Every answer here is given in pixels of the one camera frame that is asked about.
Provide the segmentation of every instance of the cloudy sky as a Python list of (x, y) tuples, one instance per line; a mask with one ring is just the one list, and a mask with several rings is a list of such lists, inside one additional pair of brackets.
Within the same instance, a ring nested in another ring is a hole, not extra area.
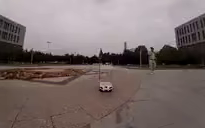
[(0, 14), (27, 27), (24, 48), (98, 54), (174, 45), (174, 28), (205, 12), (205, 0), (0, 0)]

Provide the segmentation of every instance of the paved ground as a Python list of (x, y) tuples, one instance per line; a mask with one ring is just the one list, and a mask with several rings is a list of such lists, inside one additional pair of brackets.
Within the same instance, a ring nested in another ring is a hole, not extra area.
[(205, 70), (165, 70), (142, 79), (127, 105), (91, 128), (205, 128)]
[(112, 93), (99, 93), (94, 75), (66, 86), (0, 81), (0, 128), (205, 128), (205, 70), (103, 71)]
[(114, 92), (98, 91), (98, 75), (84, 75), (64, 86), (0, 81), (0, 128), (81, 128), (105, 118), (136, 93), (140, 81), (123, 68), (103, 66), (102, 71)]

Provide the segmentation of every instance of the person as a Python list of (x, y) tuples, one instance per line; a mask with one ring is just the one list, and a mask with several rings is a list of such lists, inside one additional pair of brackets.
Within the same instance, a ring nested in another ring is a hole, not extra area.
[(149, 67), (151, 70), (151, 74), (154, 73), (154, 70), (156, 68), (156, 54), (154, 52), (154, 48), (150, 47), (151, 51), (149, 52)]

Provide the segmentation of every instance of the small white vehicle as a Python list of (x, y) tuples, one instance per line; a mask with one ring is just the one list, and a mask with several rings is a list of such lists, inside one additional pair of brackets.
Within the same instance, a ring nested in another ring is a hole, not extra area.
[(101, 92), (112, 92), (113, 85), (111, 82), (100, 82), (100, 88), (99, 91)]

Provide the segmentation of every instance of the pole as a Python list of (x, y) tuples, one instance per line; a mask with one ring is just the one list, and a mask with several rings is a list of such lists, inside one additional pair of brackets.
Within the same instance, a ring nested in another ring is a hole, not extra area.
[(142, 68), (142, 51), (141, 51), (141, 48), (140, 48), (139, 54), (140, 54), (140, 68)]
[(100, 81), (100, 62), (101, 62), (101, 59), (99, 60), (99, 81)]
[(47, 44), (48, 44), (48, 52), (50, 53), (49, 48), (50, 48), (51, 42), (48, 41)]
[(33, 48), (31, 49), (31, 57), (30, 57), (30, 63), (33, 64), (33, 58), (34, 58), (34, 52)]

